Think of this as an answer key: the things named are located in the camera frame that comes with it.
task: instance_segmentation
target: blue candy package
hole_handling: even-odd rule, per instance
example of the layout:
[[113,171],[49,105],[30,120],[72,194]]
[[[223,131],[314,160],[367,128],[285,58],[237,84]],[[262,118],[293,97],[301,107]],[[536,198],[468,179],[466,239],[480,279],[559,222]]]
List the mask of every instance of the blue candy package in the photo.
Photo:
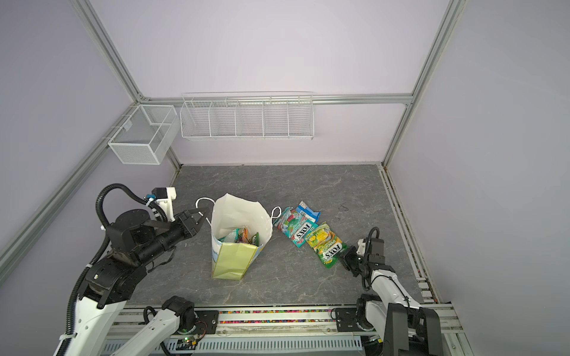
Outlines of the blue candy package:
[[299,206],[296,208],[296,211],[304,214],[309,220],[316,223],[319,221],[320,212],[314,212],[305,204],[305,202],[301,201]]

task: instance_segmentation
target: black mounting plate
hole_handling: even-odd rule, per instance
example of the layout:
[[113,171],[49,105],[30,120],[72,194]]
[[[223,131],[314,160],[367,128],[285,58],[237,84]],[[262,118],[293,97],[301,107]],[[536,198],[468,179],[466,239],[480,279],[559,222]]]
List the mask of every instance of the black mounting plate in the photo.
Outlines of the black mounting plate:
[[215,330],[218,326],[218,310],[195,310],[198,316],[196,320],[196,328],[190,332],[190,334],[202,335],[204,333],[204,328],[206,327],[203,323],[198,321],[203,321],[206,323],[206,334],[215,334]]
[[335,308],[336,330],[339,332],[361,332],[356,324],[356,308]]

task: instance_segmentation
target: wire basket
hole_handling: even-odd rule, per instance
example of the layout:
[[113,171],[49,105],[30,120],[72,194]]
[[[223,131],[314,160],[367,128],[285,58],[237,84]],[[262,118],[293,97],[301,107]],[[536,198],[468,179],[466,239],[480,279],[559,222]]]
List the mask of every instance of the wire basket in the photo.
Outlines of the wire basket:
[[312,96],[202,96],[185,98],[180,109],[187,140],[220,138],[313,138]]
[[172,105],[139,105],[109,140],[124,164],[159,165],[180,126]]

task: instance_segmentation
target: white rope handle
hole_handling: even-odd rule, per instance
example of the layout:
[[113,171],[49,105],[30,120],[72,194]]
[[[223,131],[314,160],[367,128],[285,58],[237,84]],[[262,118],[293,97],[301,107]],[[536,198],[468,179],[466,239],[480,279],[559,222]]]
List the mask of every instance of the white rope handle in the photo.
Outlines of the white rope handle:
[[[277,216],[273,216],[273,212],[275,211],[275,209],[279,209],[279,214],[277,214]],[[271,210],[271,223],[273,224],[273,219],[277,219],[280,216],[281,216],[281,207],[279,206],[274,207],[273,210]]]
[[[196,201],[196,209],[198,208],[198,202],[201,201],[202,199],[209,200],[209,201],[211,201],[212,203],[215,204],[215,201],[214,201],[213,199],[210,199],[210,198],[208,198],[208,197],[202,197],[202,198],[199,198],[199,199]],[[208,222],[208,224],[210,224],[210,227],[211,227],[211,226],[212,226],[212,223],[210,223],[210,219],[206,218],[206,221]]]

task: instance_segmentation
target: fox's candy bag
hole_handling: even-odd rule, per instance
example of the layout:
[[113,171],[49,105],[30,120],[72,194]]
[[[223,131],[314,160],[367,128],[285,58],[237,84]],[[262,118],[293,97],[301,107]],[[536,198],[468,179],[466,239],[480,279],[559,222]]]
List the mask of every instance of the fox's candy bag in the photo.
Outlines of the fox's candy bag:
[[347,245],[331,231],[331,228],[326,222],[309,232],[305,236],[305,240],[327,268],[332,267],[336,263],[338,254],[347,247]]
[[301,247],[305,243],[305,234],[314,230],[317,224],[307,219],[307,216],[295,210],[293,207],[287,207],[274,223],[285,236],[291,239],[297,247]]

